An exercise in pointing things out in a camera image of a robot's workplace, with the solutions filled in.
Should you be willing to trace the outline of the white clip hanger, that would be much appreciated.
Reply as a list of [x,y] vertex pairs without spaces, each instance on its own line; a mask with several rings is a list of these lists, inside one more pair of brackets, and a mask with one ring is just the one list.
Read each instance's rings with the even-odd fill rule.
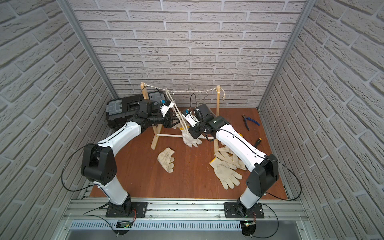
[[170,94],[170,91],[169,90],[165,90],[165,93],[166,93],[166,96],[167,98],[171,101],[171,103],[173,103],[173,111],[175,112],[177,118],[179,119],[179,122],[180,124],[182,125],[182,132],[185,133],[186,135],[188,134],[188,125],[183,117],[183,114],[181,113],[181,111],[179,110],[179,108],[177,107],[174,99],[172,98],[171,94]]

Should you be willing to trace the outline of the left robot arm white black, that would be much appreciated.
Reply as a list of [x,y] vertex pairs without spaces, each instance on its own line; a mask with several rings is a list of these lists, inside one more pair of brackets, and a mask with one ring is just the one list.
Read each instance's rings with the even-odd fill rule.
[[177,117],[170,112],[174,105],[171,101],[156,104],[152,100],[141,100],[137,113],[117,132],[96,144],[84,147],[81,174],[108,197],[107,218],[130,217],[135,214],[132,198],[117,178],[115,156],[147,128],[159,124],[165,128],[175,126],[174,120]]

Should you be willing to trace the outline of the white glove yellow cuff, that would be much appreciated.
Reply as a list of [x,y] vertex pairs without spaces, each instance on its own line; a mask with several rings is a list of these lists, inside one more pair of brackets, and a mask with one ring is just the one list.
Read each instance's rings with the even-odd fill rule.
[[197,148],[199,145],[202,144],[202,141],[200,139],[194,139],[191,134],[186,130],[182,130],[182,138],[183,142],[190,148]]

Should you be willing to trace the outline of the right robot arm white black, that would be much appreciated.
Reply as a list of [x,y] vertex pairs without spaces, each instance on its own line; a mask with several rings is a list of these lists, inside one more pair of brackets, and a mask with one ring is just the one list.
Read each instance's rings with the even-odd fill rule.
[[279,179],[277,158],[259,151],[238,134],[225,118],[215,116],[205,104],[193,111],[184,111],[183,116],[191,125],[188,131],[194,139],[209,134],[244,163],[250,175],[246,181],[245,191],[237,200],[236,208],[242,217],[251,215],[254,212],[253,207]]

